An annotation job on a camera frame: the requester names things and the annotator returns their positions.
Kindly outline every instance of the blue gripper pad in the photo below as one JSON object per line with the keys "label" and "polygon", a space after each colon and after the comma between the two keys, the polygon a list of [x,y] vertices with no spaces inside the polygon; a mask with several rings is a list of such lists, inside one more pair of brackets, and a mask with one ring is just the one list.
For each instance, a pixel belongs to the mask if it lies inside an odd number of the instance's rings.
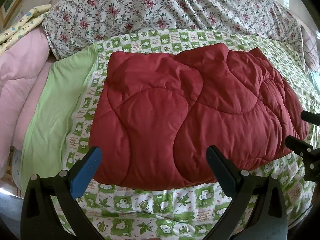
{"label": "blue gripper pad", "polygon": [[101,161],[102,152],[100,148],[93,147],[82,160],[73,165],[69,173],[71,175],[70,193],[74,200],[83,196]]}

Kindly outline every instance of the floral sheet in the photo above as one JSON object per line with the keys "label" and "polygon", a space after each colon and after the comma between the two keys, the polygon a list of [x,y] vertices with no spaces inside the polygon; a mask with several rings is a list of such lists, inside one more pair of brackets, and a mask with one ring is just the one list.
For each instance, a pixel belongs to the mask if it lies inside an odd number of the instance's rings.
{"label": "floral sheet", "polygon": [[57,59],[104,37],[178,29],[210,29],[285,41],[302,62],[300,25],[273,0],[61,0],[43,27]]}
{"label": "floral sheet", "polygon": [[[305,110],[320,112],[320,98],[303,72],[303,64],[292,47],[279,41],[251,35],[228,34],[216,30],[159,30],[125,34],[98,42],[98,58],[87,89],[79,98],[79,108],[72,114],[72,130],[66,138],[63,167],[70,169],[89,150],[88,141],[93,115],[108,73],[108,60],[113,51],[166,52],[181,51],[223,42],[229,49],[249,51],[259,47],[274,67],[297,93]],[[319,128],[312,125],[306,139],[319,147]],[[289,154],[252,171],[258,176],[278,175],[284,192],[289,225],[303,217],[309,207],[315,184],[303,179],[302,159]],[[92,180],[77,202],[105,239],[202,239],[217,223],[230,198],[219,183],[202,184],[166,191],[142,191],[115,185],[102,185]],[[236,232],[244,229],[254,207],[253,197]],[[67,230],[70,225],[61,208],[55,205]]]}

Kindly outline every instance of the pink pillow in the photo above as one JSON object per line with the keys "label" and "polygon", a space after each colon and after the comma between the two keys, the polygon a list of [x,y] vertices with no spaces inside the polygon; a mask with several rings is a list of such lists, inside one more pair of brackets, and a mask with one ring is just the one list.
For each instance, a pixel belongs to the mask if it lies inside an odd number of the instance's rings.
{"label": "pink pillow", "polygon": [[49,55],[42,28],[35,28],[0,56],[0,178],[4,175],[20,111]]}
{"label": "pink pillow", "polygon": [[55,61],[55,57],[53,55],[50,55],[47,61],[44,63],[44,67],[40,71],[36,82],[33,85],[33,88],[22,107],[12,139],[12,146],[19,151],[22,151],[24,136],[26,134],[29,123],[35,113],[36,106],[45,83],[47,82],[50,66]]}

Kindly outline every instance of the wooden frame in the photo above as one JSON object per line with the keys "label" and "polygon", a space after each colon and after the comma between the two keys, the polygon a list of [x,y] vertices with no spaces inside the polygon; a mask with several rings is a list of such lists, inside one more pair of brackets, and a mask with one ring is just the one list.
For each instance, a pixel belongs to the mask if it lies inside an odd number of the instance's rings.
{"label": "wooden frame", "polygon": [[16,9],[21,5],[23,0],[13,0],[10,4],[10,7],[5,10],[4,4],[0,8],[0,27],[8,28],[8,23],[11,20],[12,15]]}

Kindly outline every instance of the bed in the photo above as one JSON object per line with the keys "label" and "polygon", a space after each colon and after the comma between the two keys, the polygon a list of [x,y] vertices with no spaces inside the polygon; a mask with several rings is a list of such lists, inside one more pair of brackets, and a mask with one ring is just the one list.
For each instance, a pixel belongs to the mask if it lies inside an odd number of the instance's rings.
{"label": "bed", "polygon": [[[62,0],[43,22],[51,50],[62,60],[51,65],[24,136],[22,190],[32,174],[56,175],[87,152],[95,106],[113,51],[175,54],[216,43],[232,50],[259,47],[296,92],[303,109],[320,112],[320,98],[307,77],[300,25],[289,10],[272,0],[142,0],[132,5],[133,10],[130,0],[81,0],[78,5],[75,1],[80,0]],[[170,43],[159,43],[163,35]],[[150,44],[142,47],[142,41]],[[311,125],[306,142],[319,147],[319,134],[318,127]],[[289,227],[304,217],[315,184],[304,181],[299,156],[289,154],[252,173],[278,175]],[[201,196],[207,193],[203,201]],[[93,180],[77,201],[106,239],[183,240],[203,238],[230,198],[218,183],[142,191]],[[252,198],[235,233],[244,228],[254,203]],[[72,232],[57,202],[55,207],[65,229]]]}

